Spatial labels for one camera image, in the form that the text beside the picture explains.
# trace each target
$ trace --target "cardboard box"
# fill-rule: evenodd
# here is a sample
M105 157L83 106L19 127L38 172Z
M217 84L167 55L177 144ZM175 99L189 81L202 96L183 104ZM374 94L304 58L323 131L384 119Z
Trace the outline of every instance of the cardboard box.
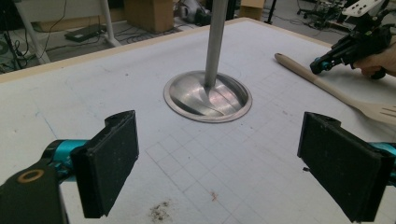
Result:
M265 0L242 0L241 7L259 7L264 8Z
M129 24L154 34L173 29L172 0L124 0L125 18Z
M239 17L248 17L260 21L264 4L265 0L242 0L239 8Z
M260 21L262 19L262 8L241 6L239 8L239 17L247 17L256 21Z

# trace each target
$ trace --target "human hand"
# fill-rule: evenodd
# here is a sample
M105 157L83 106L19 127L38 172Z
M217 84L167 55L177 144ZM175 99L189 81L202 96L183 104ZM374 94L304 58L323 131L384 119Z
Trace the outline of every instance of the human hand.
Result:
M371 76L383 67L387 74L396 77L396 37L391 39L389 47L383 52L358 60L353 66L360 68L365 76Z

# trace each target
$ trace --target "black foam pad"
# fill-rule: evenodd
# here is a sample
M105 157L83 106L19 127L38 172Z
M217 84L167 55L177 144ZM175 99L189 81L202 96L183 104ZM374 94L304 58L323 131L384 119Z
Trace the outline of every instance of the black foam pad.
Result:
M108 215L139 155L134 111L113 115L71 152L85 217Z
M341 128L341 122L304 114L298 156L350 221L374 221L395 157Z

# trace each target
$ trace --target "white tabletop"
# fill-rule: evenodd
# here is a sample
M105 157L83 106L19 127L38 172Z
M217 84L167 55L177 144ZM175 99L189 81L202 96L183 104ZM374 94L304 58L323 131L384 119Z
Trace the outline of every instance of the white tabletop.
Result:
M76 183L62 183L71 223L350 223L296 156L305 111L339 119L369 141L396 142L396 127L366 118L279 65L306 67L328 47L250 20L224 30L219 72L244 83L253 106L241 119L182 118L163 99L172 77L204 70L208 30L125 46L12 73L0 82L0 182L38 161L55 139L91 139L104 119L136 111L140 157L109 217L83 217ZM396 103L396 78L372 81L339 65L321 74L365 101ZM169 217L151 208L168 202ZM375 223L396 221L387 187Z

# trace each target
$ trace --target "wooden spatula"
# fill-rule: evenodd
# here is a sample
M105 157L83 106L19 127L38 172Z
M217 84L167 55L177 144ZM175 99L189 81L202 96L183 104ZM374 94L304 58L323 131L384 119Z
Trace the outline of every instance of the wooden spatula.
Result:
M311 71L309 71L299 63L295 62L288 56L277 53L275 54L275 58L280 64L288 68L290 71L317 85L318 87L333 95L346 105L350 105L359 109L359 111L361 111L368 118L375 119L387 124L396 125L396 105L372 104L357 101L345 95L341 91L333 88L331 85L318 78L318 76L314 75Z

